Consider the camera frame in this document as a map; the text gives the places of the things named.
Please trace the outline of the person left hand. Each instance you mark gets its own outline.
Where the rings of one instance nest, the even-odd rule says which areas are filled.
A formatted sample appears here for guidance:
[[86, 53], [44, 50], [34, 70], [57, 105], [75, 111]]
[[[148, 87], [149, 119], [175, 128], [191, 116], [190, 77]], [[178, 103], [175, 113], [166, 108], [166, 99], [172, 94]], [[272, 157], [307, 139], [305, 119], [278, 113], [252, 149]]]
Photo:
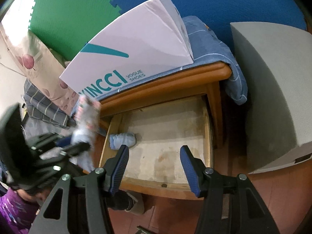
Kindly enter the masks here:
[[56, 177], [42, 177], [28, 184], [11, 184], [9, 188], [15, 191], [24, 201], [43, 204], [57, 182]]

